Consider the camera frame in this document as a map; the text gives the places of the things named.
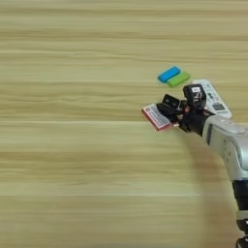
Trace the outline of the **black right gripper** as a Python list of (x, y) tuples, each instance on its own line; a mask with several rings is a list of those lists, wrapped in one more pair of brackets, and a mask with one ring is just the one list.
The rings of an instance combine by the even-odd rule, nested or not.
[(156, 107), (171, 123), (177, 122), (181, 130), (198, 135), (202, 134), (206, 119), (212, 115), (212, 112), (205, 108), (205, 101), (190, 104), (182, 100), (179, 110), (163, 103), (157, 104)]

